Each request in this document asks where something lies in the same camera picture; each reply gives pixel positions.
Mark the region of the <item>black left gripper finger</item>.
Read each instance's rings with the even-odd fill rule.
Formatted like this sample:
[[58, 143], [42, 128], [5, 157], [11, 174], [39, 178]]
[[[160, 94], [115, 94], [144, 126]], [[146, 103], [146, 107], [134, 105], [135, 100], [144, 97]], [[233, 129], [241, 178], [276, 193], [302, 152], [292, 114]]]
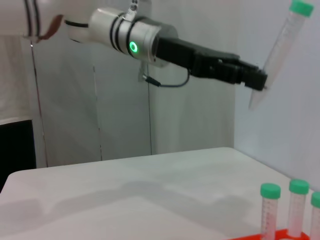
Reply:
[[217, 67], [219, 75], [230, 74], [248, 74], [248, 75], [266, 75], [257, 65], [247, 63], [240, 59], [220, 59]]
[[244, 85], [253, 90], [263, 90], [268, 75], [258, 68], [232, 65], [216, 65], [212, 68], [213, 78], [233, 85]]

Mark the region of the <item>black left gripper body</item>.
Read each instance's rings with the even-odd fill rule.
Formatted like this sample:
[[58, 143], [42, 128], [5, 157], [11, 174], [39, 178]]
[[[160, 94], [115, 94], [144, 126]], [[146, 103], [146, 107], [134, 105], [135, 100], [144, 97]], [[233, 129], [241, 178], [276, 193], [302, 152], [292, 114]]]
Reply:
[[196, 78], [240, 78], [240, 57], [238, 55], [212, 50], [179, 38], [161, 37], [156, 57], [187, 69]]

